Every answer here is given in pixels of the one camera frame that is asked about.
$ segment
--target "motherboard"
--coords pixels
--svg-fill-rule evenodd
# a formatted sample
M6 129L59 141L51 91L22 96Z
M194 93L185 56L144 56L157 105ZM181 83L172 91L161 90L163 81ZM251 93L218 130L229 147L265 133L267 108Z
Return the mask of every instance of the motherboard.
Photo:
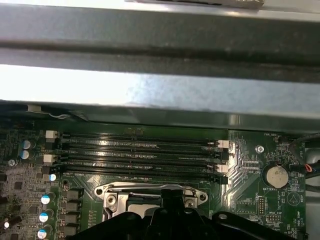
M124 211L143 217L164 186L208 218L228 211L304 239L305 174L288 146L274 132L2 119L0 239L64 240Z

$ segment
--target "gray metal panel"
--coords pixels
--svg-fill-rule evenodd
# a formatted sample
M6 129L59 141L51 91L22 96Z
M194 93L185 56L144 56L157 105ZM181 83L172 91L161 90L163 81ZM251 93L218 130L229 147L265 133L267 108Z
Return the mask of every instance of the gray metal panel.
M30 67L317 83L320 67L255 62L0 48L0 64Z
M317 22L137 10L0 5L0 47L257 62L320 60Z
M2 100L56 103L92 121L320 129L319 84L0 65L0 78L8 76Z

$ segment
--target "integrated circuit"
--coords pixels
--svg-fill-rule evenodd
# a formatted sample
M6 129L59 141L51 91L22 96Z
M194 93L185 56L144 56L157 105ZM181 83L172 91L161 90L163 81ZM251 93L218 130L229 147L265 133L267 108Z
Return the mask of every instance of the integrated circuit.
M22 189L22 185L23 185L22 182L17 181L17 182L14 183L14 189L15 190L21 190Z

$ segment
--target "capacitor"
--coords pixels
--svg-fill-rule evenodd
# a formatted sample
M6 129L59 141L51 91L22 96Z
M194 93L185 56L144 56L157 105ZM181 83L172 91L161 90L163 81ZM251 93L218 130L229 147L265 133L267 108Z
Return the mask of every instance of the capacitor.
M37 236L39 239L45 239L48 237L53 231L53 228L51 225L44 225L42 229L40 229L37 233Z
M44 212L42 212L39 216L39 220L42 223L45 223L49 219L51 219L54 216L55 212L52 209L47 209Z
M23 149L25 150L28 150L28 149L34 149L35 146L36 146L36 143L35 141L33 140L24 140L22 143L21 143L21 146Z
M55 181L56 179L57 179L57 175L55 175L54 173L53 173L53 174L50 174L50 176L49 176L50 182L53 182L53 181Z
M23 150L20 153L20 158L22 158L23 160L32 159L34 156L35 156L35 152L31 150Z
M54 192L48 192L41 197L41 203L47 205L55 199L56 195Z
M8 202L8 198L6 196L0 196L0 205L6 204Z
M8 229L10 227L13 227L14 225L21 223L22 219L23 218L20 215L13 216L4 222L3 228Z

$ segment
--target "chip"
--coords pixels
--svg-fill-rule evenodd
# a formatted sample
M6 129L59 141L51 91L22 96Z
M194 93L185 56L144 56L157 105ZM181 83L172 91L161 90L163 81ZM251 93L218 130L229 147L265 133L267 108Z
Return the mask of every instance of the chip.
M29 213L30 214L38 214L38 207L37 206L29 207Z
M78 206L77 202L67 202L66 203L65 210L67 212L76 212L76 211L78 211L78 209L79 209L79 206Z
M17 233L11 234L10 240L19 240L19 234Z
M14 187L13 187L15 190L21 190L22 189L22 182L20 181L16 181L14 183Z
M68 198L68 200L78 199L79 198L79 191L78 190L69 190L67 192L67 198Z
M43 166L42 167L42 173L49 175L50 174L50 167L49 166Z
M66 226L64 227L65 236L73 236L77 233L77 228L75 226Z
M66 214L64 221L66 224L76 224L78 222L78 216L76 214Z

